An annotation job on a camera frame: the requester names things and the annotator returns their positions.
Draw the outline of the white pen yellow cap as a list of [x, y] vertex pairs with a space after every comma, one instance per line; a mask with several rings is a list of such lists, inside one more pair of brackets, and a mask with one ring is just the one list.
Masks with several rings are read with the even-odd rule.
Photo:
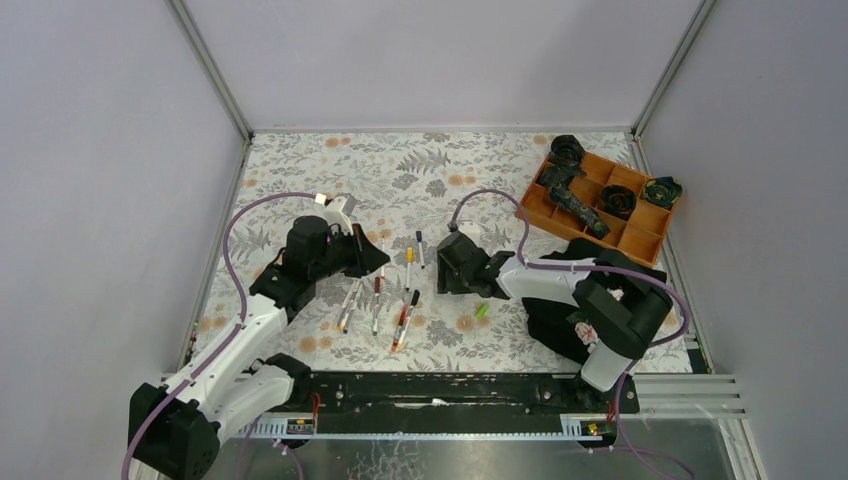
[[404, 288], [406, 291], [411, 290], [411, 277], [412, 277], [412, 267], [415, 262], [415, 253], [412, 247], [409, 247], [406, 251], [406, 270], [405, 270], [405, 282]]

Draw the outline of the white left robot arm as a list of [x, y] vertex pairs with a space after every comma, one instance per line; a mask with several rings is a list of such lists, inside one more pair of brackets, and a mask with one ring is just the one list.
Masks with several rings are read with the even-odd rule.
[[366, 277], [389, 260], [358, 223], [344, 231], [318, 216], [297, 218], [226, 331], [163, 385], [144, 383], [133, 393], [125, 461], [137, 460], [171, 479], [202, 478], [222, 444], [285, 404], [308, 374], [301, 363], [270, 364], [239, 381], [265, 342], [314, 298], [319, 281], [336, 274]]

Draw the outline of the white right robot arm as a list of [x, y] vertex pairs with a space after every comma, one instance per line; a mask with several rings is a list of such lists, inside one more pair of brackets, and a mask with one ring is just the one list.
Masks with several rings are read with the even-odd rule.
[[585, 239], [520, 259], [489, 255], [456, 231], [439, 244], [437, 265], [440, 294], [521, 301], [532, 338], [579, 364], [601, 392], [644, 356], [673, 306], [663, 273]]

